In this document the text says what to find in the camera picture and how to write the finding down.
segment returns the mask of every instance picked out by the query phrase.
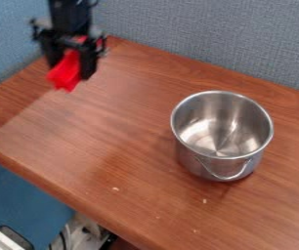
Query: wooden table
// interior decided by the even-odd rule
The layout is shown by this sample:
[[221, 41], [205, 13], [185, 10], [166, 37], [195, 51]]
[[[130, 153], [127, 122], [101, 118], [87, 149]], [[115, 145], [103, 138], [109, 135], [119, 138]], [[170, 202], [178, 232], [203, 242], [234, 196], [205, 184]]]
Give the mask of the wooden table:
[[[299, 249], [299, 91], [109, 40], [73, 94], [51, 90], [43, 60], [0, 85], [0, 163], [141, 249]], [[274, 124], [258, 170], [232, 184], [174, 161], [171, 108], [211, 89], [258, 101]]]

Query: wooden tabletop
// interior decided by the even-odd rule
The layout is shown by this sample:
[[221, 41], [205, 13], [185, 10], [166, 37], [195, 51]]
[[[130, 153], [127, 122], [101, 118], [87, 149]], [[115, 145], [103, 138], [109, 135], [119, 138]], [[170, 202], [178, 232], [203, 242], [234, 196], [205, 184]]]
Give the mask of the wooden tabletop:
[[[0, 85], [0, 163], [143, 250], [299, 249], [299, 91], [109, 41], [71, 94], [51, 90], [43, 60]], [[211, 89], [254, 99], [274, 125], [256, 173], [232, 184], [174, 160], [171, 108]]]

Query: stainless steel pot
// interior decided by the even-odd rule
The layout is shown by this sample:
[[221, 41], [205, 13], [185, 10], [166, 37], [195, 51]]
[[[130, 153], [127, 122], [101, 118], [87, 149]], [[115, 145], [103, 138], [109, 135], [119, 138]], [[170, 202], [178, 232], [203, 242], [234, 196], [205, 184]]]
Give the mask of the stainless steel pot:
[[225, 91], [187, 97], [173, 109], [170, 127], [179, 163], [194, 175], [219, 182], [253, 172], [273, 135], [264, 108]]

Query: pot rim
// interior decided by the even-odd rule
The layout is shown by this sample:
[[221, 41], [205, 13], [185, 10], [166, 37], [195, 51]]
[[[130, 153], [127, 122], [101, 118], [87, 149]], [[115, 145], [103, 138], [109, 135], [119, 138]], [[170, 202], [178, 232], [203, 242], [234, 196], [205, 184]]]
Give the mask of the pot rim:
[[[206, 153], [202, 153], [202, 152], [198, 152], [195, 149], [193, 149], [183, 141], [182, 139], [179, 138], [179, 136], [177, 135], [175, 131], [174, 131], [174, 122], [173, 122], [173, 118], [174, 118], [174, 115], [175, 115], [175, 111], [177, 109], [179, 108], [179, 106], [191, 98], [197, 97], [197, 96], [202, 96], [202, 95], [207, 95], [207, 94], [225, 94], [225, 95], [233, 95], [233, 96], [237, 96], [238, 98], [246, 100], [248, 102], [250, 102], [252, 104], [256, 105], [256, 107], [260, 109], [260, 111], [262, 112], [262, 114], [265, 115], [266, 119], [268, 119], [268, 122], [269, 122], [269, 135], [268, 135], [268, 138], [265, 140], [265, 142], [262, 143], [262, 145], [253, 151], [250, 151], [249, 153], [246, 154], [241, 154], [241, 155], [237, 155], [237, 156], [215, 156], [215, 155], [210, 155], [210, 154], [206, 154]], [[183, 147], [190, 150], [191, 152], [194, 152], [195, 154], [198, 154], [199, 156], [203, 156], [203, 157], [207, 157], [207, 158], [213, 158], [213, 159], [226, 159], [226, 160], [234, 160], [234, 159], [241, 159], [241, 158], [248, 158], [248, 157], [252, 157], [254, 154], [257, 154], [258, 152], [261, 152], [265, 147], [268, 146], [269, 144], [269, 141], [272, 139], [272, 136], [273, 136], [273, 124], [272, 124], [272, 120], [270, 120], [270, 117], [269, 117], [269, 114], [266, 112], [266, 110], [261, 107], [261, 105], [254, 101], [252, 100], [250, 98], [245, 97], [244, 95], [241, 94], [237, 94], [237, 93], [233, 93], [233, 92], [229, 92], [229, 91], [219, 91], [219, 90], [209, 90], [209, 91], [202, 91], [199, 93], [195, 93], [193, 95], [190, 95], [189, 97], [186, 97], [173, 108], [173, 111], [171, 111], [171, 114], [170, 114], [170, 128], [171, 128], [171, 132], [173, 132], [173, 135], [177, 139], [177, 141], [183, 145]]]

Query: pot handle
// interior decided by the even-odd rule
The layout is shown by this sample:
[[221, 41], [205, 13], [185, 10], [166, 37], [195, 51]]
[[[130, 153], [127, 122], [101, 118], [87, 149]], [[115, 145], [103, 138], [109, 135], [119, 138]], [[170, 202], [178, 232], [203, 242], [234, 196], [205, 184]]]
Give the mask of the pot handle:
[[238, 173], [237, 174], [234, 174], [233, 176], [219, 176], [219, 175], [217, 175], [213, 171], [211, 171], [211, 169], [206, 166], [206, 164], [202, 162], [202, 160], [195, 156], [195, 159], [197, 159], [197, 161], [201, 163], [201, 165], [202, 165], [202, 167], [205, 168], [205, 170], [207, 171], [207, 173], [213, 176], [213, 177], [215, 177], [219, 181], [233, 181], [233, 179], [237, 179], [242, 174], [244, 174], [244, 172], [245, 172], [245, 170], [246, 170], [246, 167], [248, 167], [248, 165], [249, 165], [249, 163], [252, 162], [252, 160], [253, 160], [253, 158], [249, 158], [246, 161], [245, 161], [245, 163], [244, 163], [244, 165], [242, 165], [242, 168], [241, 168], [241, 170], [238, 171]]

